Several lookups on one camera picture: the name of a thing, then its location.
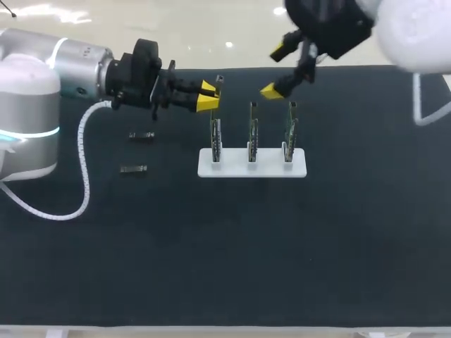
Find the black table surface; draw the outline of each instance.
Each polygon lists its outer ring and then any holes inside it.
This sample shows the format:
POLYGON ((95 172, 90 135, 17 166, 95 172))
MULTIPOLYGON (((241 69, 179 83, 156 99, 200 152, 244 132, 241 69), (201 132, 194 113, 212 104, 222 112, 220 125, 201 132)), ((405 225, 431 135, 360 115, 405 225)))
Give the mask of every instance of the black table surface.
MULTIPOLYGON (((287 70, 186 70, 225 77, 224 146, 245 146, 259 101, 260 146, 283 138, 286 101, 259 89, 287 70)), ((423 78, 424 110, 450 100, 423 78)), ((55 223, 0 203, 2 325, 451 326, 451 117, 412 119, 412 76, 321 68, 302 85, 304 179, 202 179, 209 114, 101 110, 85 144, 92 202, 55 223), (128 142, 154 131, 151 146, 128 142), (143 179, 121 164, 147 164, 143 179)), ((11 189, 49 213, 81 203, 75 146, 86 102, 61 107, 59 164, 11 189)))

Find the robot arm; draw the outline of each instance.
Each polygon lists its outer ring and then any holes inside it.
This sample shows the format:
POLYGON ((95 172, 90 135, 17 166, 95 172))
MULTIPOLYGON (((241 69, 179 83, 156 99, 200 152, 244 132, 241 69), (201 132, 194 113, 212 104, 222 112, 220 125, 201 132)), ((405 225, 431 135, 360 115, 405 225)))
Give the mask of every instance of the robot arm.
POLYGON ((110 49, 67 38, 8 28, 0 31, 0 60, 22 54, 46 63, 61 79, 66 97, 100 100, 110 96, 121 104, 192 112, 217 108, 219 98, 206 81, 186 82, 174 74, 175 61, 161 69, 158 44, 140 39, 132 54, 116 60, 110 49))
POLYGON ((293 74, 262 89, 267 99, 282 99, 303 81, 313 83, 318 57, 338 59, 371 36, 375 27, 382 52, 413 73, 448 73, 451 2, 448 0, 285 0, 298 30, 288 33, 271 58, 301 57, 293 74))

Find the small black component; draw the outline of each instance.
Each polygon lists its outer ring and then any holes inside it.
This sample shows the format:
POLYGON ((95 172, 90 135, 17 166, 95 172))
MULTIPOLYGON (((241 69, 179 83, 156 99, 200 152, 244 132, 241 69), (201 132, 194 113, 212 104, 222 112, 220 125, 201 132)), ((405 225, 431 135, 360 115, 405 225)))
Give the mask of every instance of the small black component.
POLYGON ((287 125, 285 128, 285 162, 292 162, 293 154, 296 147, 297 128, 299 121, 296 117, 296 102, 290 102, 290 108, 288 111, 287 125))
POLYGON ((147 165, 122 166, 121 176, 143 177, 147 174, 147 165))
POLYGON ((218 75, 216 77, 215 93, 214 93, 217 97, 219 97, 221 95, 223 85, 224 85, 224 76, 218 75))
POLYGON ((131 132, 128 139, 132 142, 152 143, 155 138, 154 132, 131 132))
POLYGON ((249 119, 249 162, 257 161, 259 147, 259 119, 257 118, 257 103, 251 102, 251 115, 249 119))

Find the white stand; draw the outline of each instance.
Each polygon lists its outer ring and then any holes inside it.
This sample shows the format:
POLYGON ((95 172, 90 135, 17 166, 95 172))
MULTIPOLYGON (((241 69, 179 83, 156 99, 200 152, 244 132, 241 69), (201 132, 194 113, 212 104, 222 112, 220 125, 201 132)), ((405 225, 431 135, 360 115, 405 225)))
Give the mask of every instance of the white stand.
POLYGON ((211 148, 203 148, 199 153, 200 177, 266 177, 293 178, 307 176, 304 149, 296 148, 292 162, 285 162, 284 145, 280 148, 258 148, 257 161, 249 162, 249 142, 247 148, 222 148, 221 160, 211 160, 211 148))

